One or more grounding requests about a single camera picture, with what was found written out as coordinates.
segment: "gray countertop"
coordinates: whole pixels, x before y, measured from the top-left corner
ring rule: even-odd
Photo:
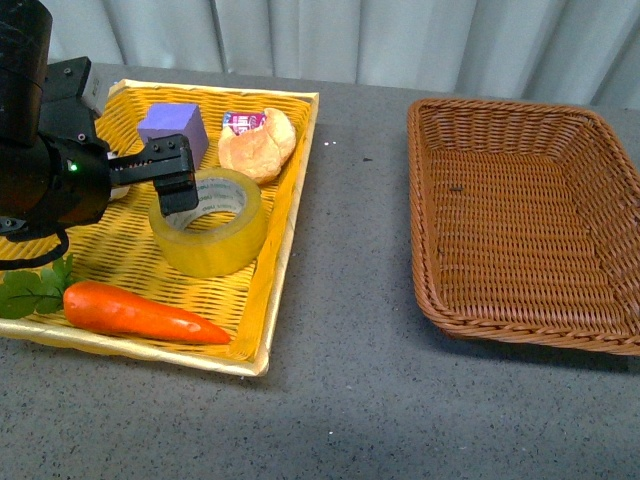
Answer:
[[[1,339],[1,479],[640,477],[636,359],[451,340],[417,307],[406,112],[435,94],[96,68],[320,92],[270,371]],[[596,110],[638,164],[640,113]]]

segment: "bun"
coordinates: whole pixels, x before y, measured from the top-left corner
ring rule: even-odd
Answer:
[[[296,146],[296,131],[284,112],[265,108],[265,122],[236,135],[225,127],[218,141],[220,166],[244,173],[256,183],[278,176]]]

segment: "black cable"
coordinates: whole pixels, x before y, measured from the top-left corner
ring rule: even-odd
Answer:
[[[18,270],[21,268],[37,268],[57,260],[69,250],[69,236],[63,228],[56,230],[60,245],[48,253],[35,258],[19,258],[17,260],[0,260],[0,270]]]

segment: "white curtain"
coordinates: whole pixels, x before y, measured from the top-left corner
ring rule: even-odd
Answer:
[[[41,0],[50,61],[640,109],[640,0]]]

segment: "purple foam block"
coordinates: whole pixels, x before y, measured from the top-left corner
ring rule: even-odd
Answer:
[[[200,107],[193,103],[154,103],[147,116],[138,124],[138,134],[143,143],[152,138],[181,133],[189,139],[193,165],[200,167],[202,157],[209,146]]]

